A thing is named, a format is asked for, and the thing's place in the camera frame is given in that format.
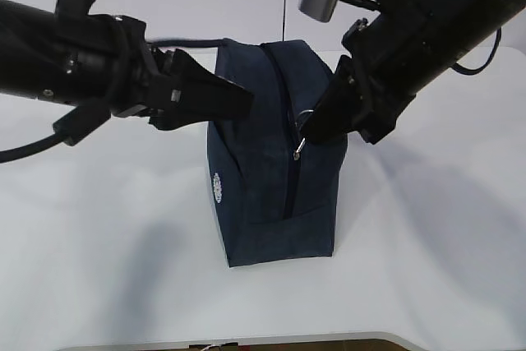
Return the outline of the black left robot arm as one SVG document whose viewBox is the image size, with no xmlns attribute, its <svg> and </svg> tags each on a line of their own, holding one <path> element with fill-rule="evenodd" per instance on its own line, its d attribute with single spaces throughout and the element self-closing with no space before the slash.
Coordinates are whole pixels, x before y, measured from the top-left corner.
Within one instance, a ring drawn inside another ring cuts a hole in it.
<svg viewBox="0 0 526 351">
<path fill-rule="evenodd" d="M 70 107 L 53 124 L 76 145 L 110 118 L 147 118 L 162 131 L 242 120 L 254 96 L 189 53 L 145 40 L 128 16 L 58 16 L 1 2 L 1 91 Z"/>
</svg>

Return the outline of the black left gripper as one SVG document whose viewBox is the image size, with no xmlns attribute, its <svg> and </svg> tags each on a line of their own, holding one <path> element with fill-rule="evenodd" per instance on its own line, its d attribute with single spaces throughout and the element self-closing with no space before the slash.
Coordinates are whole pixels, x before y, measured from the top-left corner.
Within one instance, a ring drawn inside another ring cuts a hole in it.
<svg viewBox="0 0 526 351">
<path fill-rule="evenodd" d="M 127 16 L 108 18 L 118 56 L 108 87 L 53 124 L 66 145 L 77 145 L 112 116 L 127 118 L 146 112 L 149 124 L 162 132 L 214 120 L 243 120 L 251 112 L 253 94 L 216 76 L 189 53 L 173 53 L 170 72 L 158 68 L 155 57 L 166 53 L 145 41 L 145 23 Z"/>
</svg>

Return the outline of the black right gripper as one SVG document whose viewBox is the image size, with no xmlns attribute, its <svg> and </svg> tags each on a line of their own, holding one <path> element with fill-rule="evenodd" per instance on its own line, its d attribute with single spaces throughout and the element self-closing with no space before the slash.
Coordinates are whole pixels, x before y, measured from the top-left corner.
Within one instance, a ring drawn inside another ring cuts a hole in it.
<svg viewBox="0 0 526 351">
<path fill-rule="evenodd" d="M 388 88 L 373 69 L 366 51 L 368 20 L 356 20 L 342 38 L 347 53 L 340 57 L 332 80 L 302 125 L 307 142 L 323 145 L 357 132 L 375 145 L 396 127 L 401 113 L 415 98 Z"/>
</svg>

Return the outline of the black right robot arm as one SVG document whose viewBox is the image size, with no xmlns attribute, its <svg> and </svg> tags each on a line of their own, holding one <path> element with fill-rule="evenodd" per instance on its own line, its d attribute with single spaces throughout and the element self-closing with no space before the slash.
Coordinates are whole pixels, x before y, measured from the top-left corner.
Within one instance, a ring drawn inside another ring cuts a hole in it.
<svg viewBox="0 0 526 351">
<path fill-rule="evenodd" d="M 300 11 L 328 22 L 346 3 L 376 13 L 355 21 L 346 49 L 302 136 L 321 144 L 350 132 L 376 144 L 396 127 L 417 93 L 522 12 L 525 0 L 300 0 Z"/>
</svg>

